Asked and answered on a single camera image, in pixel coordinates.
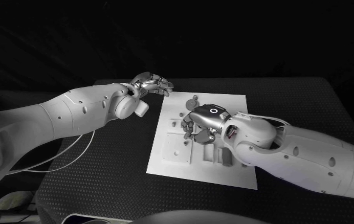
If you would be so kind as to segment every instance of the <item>white board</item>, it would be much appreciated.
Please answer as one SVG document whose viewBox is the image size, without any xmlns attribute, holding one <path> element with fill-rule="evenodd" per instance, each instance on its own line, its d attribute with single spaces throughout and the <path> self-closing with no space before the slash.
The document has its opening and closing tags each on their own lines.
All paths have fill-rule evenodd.
<svg viewBox="0 0 354 224">
<path fill-rule="evenodd" d="M 257 190 L 254 167 L 242 167 L 234 157 L 231 167 L 218 163 L 218 148 L 223 147 L 219 137 L 215 139 L 213 146 L 205 148 L 208 158 L 209 150 L 213 151 L 212 162 L 209 159 L 203 160 L 205 146 L 183 139 L 180 120 L 189 113 L 184 104 L 193 95 L 197 96 L 199 105 L 215 104 L 225 108 L 231 115 L 236 111 L 248 112 L 244 95 L 170 93 L 169 97 L 163 98 L 145 173 Z"/>
</svg>

